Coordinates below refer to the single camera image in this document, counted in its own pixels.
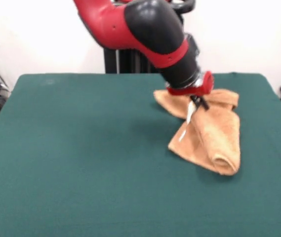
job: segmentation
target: green tablecloth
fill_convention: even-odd
[[[281,102],[256,74],[240,94],[241,169],[167,150],[182,121],[159,75],[26,75],[0,114],[0,237],[281,237]]]

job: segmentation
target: white wall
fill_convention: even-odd
[[[197,0],[185,30],[213,72],[262,73],[281,85],[281,1]],[[0,0],[0,73],[14,87],[25,73],[103,73],[103,51],[72,0]]]

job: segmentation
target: red robot arm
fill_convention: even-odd
[[[211,72],[200,71],[193,37],[183,32],[166,0],[74,0],[79,16],[98,44],[109,49],[136,49],[158,69],[173,95],[203,96],[213,88]]]

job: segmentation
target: towel tag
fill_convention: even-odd
[[[180,138],[179,138],[179,142],[181,142],[182,139],[183,139],[183,137],[185,136],[186,130],[187,130],[188,125],[190,124],[190,121],[191,121],[192,114],[195,112],[195,110],[196,110],[196,107],[195,107],[193,101],[191,101],[191,102],[189,103],[189,106],[188,106],[188,114],[187,114],[187,116],[186,116],[186,127],[185,127],[185,130],[182,132],[182,135],[181,135]]]

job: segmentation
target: towel fold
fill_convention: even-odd
[[[172,96],[166,90],[154,92],[156,101],[170,114],[186,119],[187,96]],[[205,100],[209,110],[197,109],[189,124],[184,122],[168,144],[183,159],[222,175],[234,175],[240,167],[240,119],[233,112],[239,95],[215,89]],[[186,134],[180,139],[184,130]]]

